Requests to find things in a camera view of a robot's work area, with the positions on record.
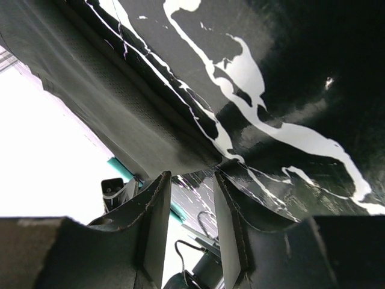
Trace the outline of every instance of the checkered cloth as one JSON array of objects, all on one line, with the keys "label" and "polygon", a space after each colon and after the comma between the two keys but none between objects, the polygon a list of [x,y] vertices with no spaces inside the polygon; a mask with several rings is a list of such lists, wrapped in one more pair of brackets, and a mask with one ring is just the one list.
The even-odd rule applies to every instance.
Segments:
[{"label": "checkered cloth", "polygon": [[0,46],[0,73],[6,71],[8,68],[14,66],[17,58]]}]

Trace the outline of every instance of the black fabric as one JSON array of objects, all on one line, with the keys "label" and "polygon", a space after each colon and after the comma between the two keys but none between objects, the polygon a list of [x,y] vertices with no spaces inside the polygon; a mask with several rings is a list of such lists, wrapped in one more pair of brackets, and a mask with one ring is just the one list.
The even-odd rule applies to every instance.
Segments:
[{"label": "black fabric", "polygon": [[4,0],[0,45],[27,64],[142,179],[202,170],[221,158],[67,4]]}]

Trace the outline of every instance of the black cloth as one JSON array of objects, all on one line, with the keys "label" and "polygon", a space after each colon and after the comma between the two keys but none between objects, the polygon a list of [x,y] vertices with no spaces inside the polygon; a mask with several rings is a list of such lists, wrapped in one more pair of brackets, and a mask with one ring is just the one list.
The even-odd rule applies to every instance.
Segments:
[{"label": "black cloth", "polygon": [[0,45],[28,65],[44,89],[62,99],[140,178],[164,170],[195,172],[221,161],[197,127],[65,1],[3,0]]}]

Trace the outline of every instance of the black marble surface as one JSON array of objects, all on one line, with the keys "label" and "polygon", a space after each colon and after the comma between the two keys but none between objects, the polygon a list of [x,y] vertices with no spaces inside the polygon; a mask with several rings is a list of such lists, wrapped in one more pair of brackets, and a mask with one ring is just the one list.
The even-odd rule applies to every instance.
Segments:
[{"label": "black marble surface", "polygon": [[385,213],[385,3],[67,2],[223,153],[174,177],[193,228],[214,169],[295,220]]}]

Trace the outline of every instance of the white surface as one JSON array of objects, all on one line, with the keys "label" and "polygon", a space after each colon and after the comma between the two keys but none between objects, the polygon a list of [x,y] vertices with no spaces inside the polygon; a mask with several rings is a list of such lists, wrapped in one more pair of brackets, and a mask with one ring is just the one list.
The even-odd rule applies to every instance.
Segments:
[{"label": "white surface", "polygon": [[[98,148],[53,96],[15,68],[0,74],[0,217],[69,216],[83,224],[103,214],[103,179],[116,178]],[[170,218],[165,284],[182,270],[174,243],[193,243]],[[202,256],[179,249],[191,270]]]}]

